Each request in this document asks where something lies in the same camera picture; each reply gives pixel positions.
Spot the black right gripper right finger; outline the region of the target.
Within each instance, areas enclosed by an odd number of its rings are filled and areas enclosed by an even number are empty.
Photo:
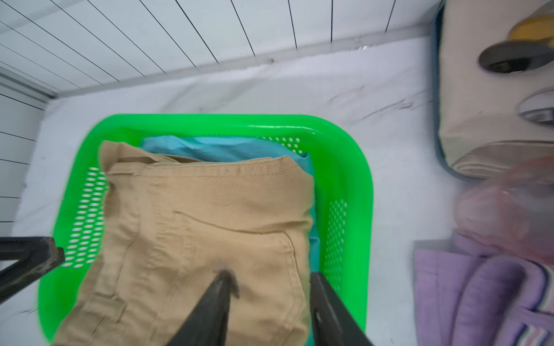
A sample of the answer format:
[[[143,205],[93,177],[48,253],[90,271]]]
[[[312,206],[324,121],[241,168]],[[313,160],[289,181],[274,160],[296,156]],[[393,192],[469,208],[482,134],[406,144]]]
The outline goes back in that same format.
[[[373,346],[321,272],[310,275],[314,345]]]

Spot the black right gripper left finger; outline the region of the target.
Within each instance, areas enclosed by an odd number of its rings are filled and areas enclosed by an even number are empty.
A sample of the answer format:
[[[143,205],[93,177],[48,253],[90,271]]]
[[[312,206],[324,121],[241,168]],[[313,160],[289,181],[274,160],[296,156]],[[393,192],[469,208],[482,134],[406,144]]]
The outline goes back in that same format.
[[[239,298],[236,275],[219,271],[166,346],[225,345],[233,296]]]

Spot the tan pants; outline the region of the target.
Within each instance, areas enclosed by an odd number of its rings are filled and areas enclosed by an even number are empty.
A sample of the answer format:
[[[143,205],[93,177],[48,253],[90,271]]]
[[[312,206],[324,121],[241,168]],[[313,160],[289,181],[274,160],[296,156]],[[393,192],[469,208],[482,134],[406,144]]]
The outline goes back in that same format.
[[[228,345],[305,345],[313,176],[293,158],[206,162],[102,143],[98,258],[55,345],[166,345],[219,272]]]

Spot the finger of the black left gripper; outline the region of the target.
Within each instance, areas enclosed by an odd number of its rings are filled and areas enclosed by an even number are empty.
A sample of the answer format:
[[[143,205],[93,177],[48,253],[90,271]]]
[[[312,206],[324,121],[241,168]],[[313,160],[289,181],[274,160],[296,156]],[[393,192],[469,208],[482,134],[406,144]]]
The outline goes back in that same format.
[[[1,270],[1,304],[61,266],[65,253],[53,237],[2,237],[1,262],[10,261]]]

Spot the teal pants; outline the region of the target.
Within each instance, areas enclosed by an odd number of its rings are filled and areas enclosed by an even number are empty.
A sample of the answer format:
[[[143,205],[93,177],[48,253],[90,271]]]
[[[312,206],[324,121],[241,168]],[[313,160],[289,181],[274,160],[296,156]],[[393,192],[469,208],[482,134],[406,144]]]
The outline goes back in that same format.
[[[155,136],[142,141],[141,149],[151,154],[187,157],[207,162],[238,162],[289,157],[310,177],[315,175],[308,153],[295,154],[281,144],[253,137]]]

